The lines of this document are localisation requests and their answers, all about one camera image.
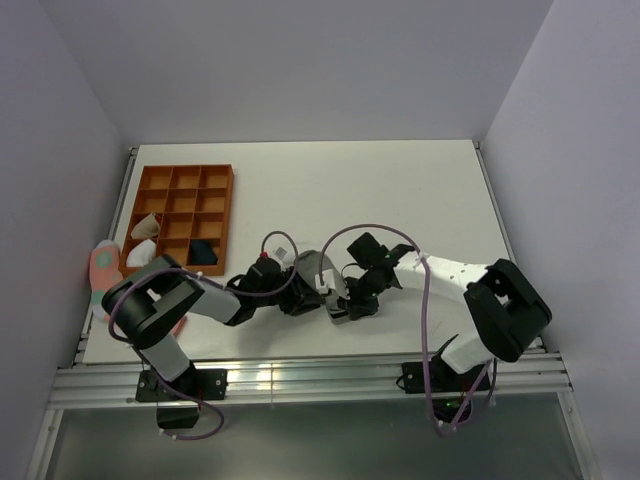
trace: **white tabletop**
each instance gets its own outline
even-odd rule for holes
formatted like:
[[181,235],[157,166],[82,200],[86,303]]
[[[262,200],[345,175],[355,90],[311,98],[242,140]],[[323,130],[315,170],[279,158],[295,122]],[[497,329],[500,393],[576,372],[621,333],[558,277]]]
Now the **white tabletop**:
[[[122,246],[142,169],[148,165],[231,164],[234,195],[226,275],[245,273],[271,230],[285,230],[302,250],[319,249],[337,230],[382,223],[422,250],[468,263],[492,263],[507,249],[471,141],[296,142],[142,146],[115,240]],[[336,240],[328,255],[340,268],[363,231]],[[371,232],[392,248],[402,239]],[[285,246],[273,239],[269,247]],[[388,290],[375,317],[335,326],[324,308],[301,317],[259,309],[235,328],[189,314],[179,343],[194,360],[272,359],[420,351],[418,291]],[[432,295],[429,349],[472,325],[468,311]],[[85,363],[136,361],[94,318]]]

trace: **cable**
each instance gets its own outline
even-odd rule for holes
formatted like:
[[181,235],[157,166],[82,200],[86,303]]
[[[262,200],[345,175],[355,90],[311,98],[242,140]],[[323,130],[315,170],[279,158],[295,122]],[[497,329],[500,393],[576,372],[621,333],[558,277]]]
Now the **cable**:
[[238,280],[242,280],[243,277],[244,277],[244,273],[240,273],[240,274],[236,275],[235,277],[231,277],[229,280],[227,280],[227,285],[233,285]]
[[340,278],[342,278],[343,280],[344,280],[344,271],[348,267],[358,267],[358,268],[360,268],[360,265],[358,265],[358,262],[351,262],[351,263],[347,263],[344,267],[342,267],[342,270],[340,270]]
[[[417,254],[420,254],[420,252],[421,252],[420,247],[418,247],[416,242],[413,241],[413,239],[411,239],[411,237],[409,237],[407,234],[405,234],[405,233],[401,232],[400,230],[397,230],[397,229],[395,229],[393,227],[388,227],[386,225],[379,225],[379,224],[376,224],[376,223],[362,223],[362,224],[358,224],[358,225],[352,225],[350,227],[343,228],[342,230],[339,230],[338,232],[334,233],[329,238],[329,240],[327,240],[327,242],[324,244],[324,247],[322,247],[322,250],[320,251],[320,262],[318,264],[318,273],[319,273],[319,278],[320,278],[320,285],[324,285],[324,276],[322,274],[322,265],[323,265],[323,261],[324,261],[325,252],[329,248],[329,245],[331,245],[331,243],[336,238],[338,238],[340,235],[343,235],[343,234],[345,234],[347,232],[350,232],[352,230],[357,230],[357,229],[361,229],[361,228],[377,228],[377,229],[380,229],[380,230],[386,230],[388,232],[395,233],[396,235],[404,238],[409,243],[409,245],[411,245],[414,248],[414,250],[415,250],[415,252]],[[453,421],[450,423],[449,428],[447,428],[447,429],[442,428],[441,427],[441,422],[435,416],[435,412],[434,412],[433,392],[431,391],[431,376],[429,375],[429,343],[428,343],[428,330],[427,330],[427,307],[428,307],[428,304],[429,304],[429,283],[430,283],[430,277],[431,277],[431,270],[429,269],[429,264],[427,263],[427,261],[425,260],[424,257],[419,256],[419,259],[420,259],[420,263],[422,263],[422,266],[424,267],[424,271],[425,271],[424,290],[422,292],[422,309],[421,309],[421,312],[420,312],[420,324],[421,324],[421,338],[422,338],[422,370],[423,370],[423,375],[424,375],[424,392],[425,392],[425,397],[427,399],[427,413],[429,414],[429,418],[431,419],[431,422],[433,423],[434,430],[435,430],[436,434],[439,437],[446,437],[446,436],[449,436],[452,433],[454,433],[457,430],[457,427],[459,425],[465,425],[467,423],[475,421],[478,418],[478,415],[480,415],[486,409],[486,407],[489,405],[489,402],[491,401],[491,397],[493,396],[493,393],[494,393],[494,390],[495,390],[498,361],[497,361],[497,359],[493,360],[493,381],[491,383],[491,388],[489,389],[489,393],[487,394],[487,397],[485,398],[485,401],[482,404],[482,406],[480,407],[479,411],[476,414],[474,414],[473,416],[470,416],[467,420],[460,421],[460,417],[462,417],[462,415],[464,413],[464,410],[467,408],[467,405],[471,401],[471,397],[473,396],[473,394],[475,393],[476,389],[480,385],[480,382],[482,381],[483,376],[485,375],[485,373],[487,372],[489,366],[491,365],[491,361],[489,361],[489,362],[487,362],[485,364],[484,368],[482,369],[482,371],[478,375],[478,378],[476,378],[476,381],[473,382],[473,385],[471,386],[471,388],[467,392],[467,396],[465,397],[464,401],[460,405],[460,408],[458,408],[458,412],[456,413]]]
[[397,379],[396,379],[396,387],[398,387],[400,390],[402,390],[403,392],[408,392],[409,389],[404,385],[404,375],[400,375]]
[[[148,275],[145,275],[144,277],[142,277],[140,280],[136,281],[133,283],[133,285],[131,285],[125,292],[124,294],[118,299],[118,301],[116,302],[116,304],[113,306],[113,309],[111,310],[111,315],[109,316],[109,323],[108,323],[108,330],[109,330],[109,335],[111,335],[112,338],[114,338],[115,340],[118,340],[120,342],[124,342],[127,344],[131,345],[131,341],[127,338],[124,337],[122,335],[119,335],[118,333],[116,333],[115,331],[115,318],[118,315],[118,312],[120,311],[120,308],[122,308],[122,304],[125,302],[125,300],[127,298],[129,298],[129,296],[138,288],[140,288],[141,286],[145,285],[148,281],[159,277],[160,275],[167,275],[167,274],[176,274],[176,275],[183,275],[185,277],[190,277],[190,278],[194,278],[198,281],[201,282],[205,282],[208,283],[209,285],[212,285],[215,288],[218,288],[220,290],[226,290],[228,292],[233,293],[234,295],[244,295],[245,297],[268,297],[271,295],[277,295],[278,293],[282,292],[285,288],[287,288],[289,286],[289,284],[291,284],[291,282],[293,281],[297,271],[298,271],[298,247],[296,245],[296,243],[293,241],[293,239],[285,232],[279,231],[279,230],[275,230],[273,232],[270,232],[267,234],[267,236],[262,240],[262,244],[260,246],[260,249],[262,252],[264,252],[265,250],[265,245],[267,243],[267,240],[269,238],[271,238],[273,235],[282,235],[284,236],[290,243],[291,246],[293,247],[293,251],[295,253],[295,260],[293,263],[293,270],[291,272],[290,277],[288,278],[288,280],[279,288],[271,291],[271,292],[263,292],[263,293],[250,293],[250,292],[241,292],[238,290],[235,290],[233,288],[225,288],[222,285],[220,285],[218,282],[211,280],[207,277],[198,275],[197,273],[193,273],[190,272],[188,270],[184,270],[183,268],[179,268],[179,267],[172,267],[172,268],[164,268],[162,270],[158,270],[152,273],[149,273]],[[142,362],[147,362],[150,363],[145,356],[142,354],[142,352],[140,352],[138,349],[136,349],[135,347],[133,348],[133,350],[140,356],[140,359]],[[188,400],[191,402],[196,403],[200,409],[206,408],[208,410],[210,410],[211,412],[215,413],[219,418],[220,418],[220,422],[218,423],[218,425],[210,430],[207,433],[203,433],[201,435],[178,435],[178,434],[174,434],[171,432],[167,432],[167,431],[162,431],[162,433],[164,433],[165,435],[175,439],[175,440],[202,440],[205,438],[209,438],[213,435],[215,435],[216,433],[218,433],[220,431],[220,429],[222,428],[222,426],[224,425],[224,414],[222,413],[222,410],[220,410],[218,407],[205,402],[203,400],[200,400],[198,398],[192,397],[190,395],[186,395],[178,390],[176,390],[175,388],[173,388],[171,385],[169,385],[169,383],[167,383],[164,378],[162,378],[162,376],[160,375],[160,373],[158,373],[158,371],[153,368],[153,366],[151,366],[151,371],[154,373],[154,375],[156,376],[156,378],[158,379],[158,382],[160,383],[160,385],[162,385],[162,388],[164,388],[167,392],[175,395],[178,398],[182,398],[183,400]]]

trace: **white wall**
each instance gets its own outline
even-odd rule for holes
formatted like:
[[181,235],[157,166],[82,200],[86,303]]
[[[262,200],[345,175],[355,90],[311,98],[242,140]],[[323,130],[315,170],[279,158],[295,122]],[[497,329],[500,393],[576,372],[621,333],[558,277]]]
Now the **white wall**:
[[126,140],[482,138],[551,0],[41,0]]
[[607,479],[640,476],[640,7],[556,0],[484,144]]
[[22,478],[86,312],[126,150],[35,0],[0,2],[0,478]]

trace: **dark blue object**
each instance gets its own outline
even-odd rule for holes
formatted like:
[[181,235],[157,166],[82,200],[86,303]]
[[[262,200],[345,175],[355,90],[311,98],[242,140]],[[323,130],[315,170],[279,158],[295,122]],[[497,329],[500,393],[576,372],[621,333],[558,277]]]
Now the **dark blue object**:
[[191,240],[191,265],[217,265],[218,256],[206,240]]

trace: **wooden compartment tray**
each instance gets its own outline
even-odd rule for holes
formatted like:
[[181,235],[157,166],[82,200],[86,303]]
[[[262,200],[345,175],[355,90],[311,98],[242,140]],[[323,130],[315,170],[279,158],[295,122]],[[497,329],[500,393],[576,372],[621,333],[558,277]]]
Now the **wooden compartment tray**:
[[[131,238],[131,230],[154,213],[160,223],[160,234],[152,238],[157,245],[156,256],[166,253],[187,270],[206,276],[224,275],[232,193],[231,165],[145,167],[122,248],[122,274],[128,276],[138,270],[126,266],[129,252],[143,241]],[[192,240],[208,242],[218,264],[194,265]]]

